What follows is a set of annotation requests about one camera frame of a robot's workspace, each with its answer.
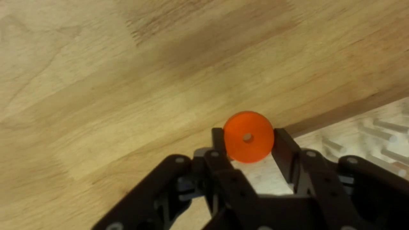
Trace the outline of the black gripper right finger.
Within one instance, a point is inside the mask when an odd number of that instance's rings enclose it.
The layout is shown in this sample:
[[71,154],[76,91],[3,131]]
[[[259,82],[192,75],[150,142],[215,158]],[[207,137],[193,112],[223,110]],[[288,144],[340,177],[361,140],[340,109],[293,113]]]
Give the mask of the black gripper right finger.
[[298,160],[301,153],[302,149],[284,128],[275,131],[273,158],[288,185],[296,185],[300,178]]

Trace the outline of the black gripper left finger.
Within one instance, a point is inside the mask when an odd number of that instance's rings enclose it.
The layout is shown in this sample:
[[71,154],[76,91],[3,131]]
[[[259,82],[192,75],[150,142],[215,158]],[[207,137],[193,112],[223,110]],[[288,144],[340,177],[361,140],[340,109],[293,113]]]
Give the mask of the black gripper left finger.
[[211,153],[213,158],[225,158],[228,162],[232,162],[232,159],[228,156],[228,153],[227,153],[223,128],[213,130],[213,149],[214,149],[214,151]]

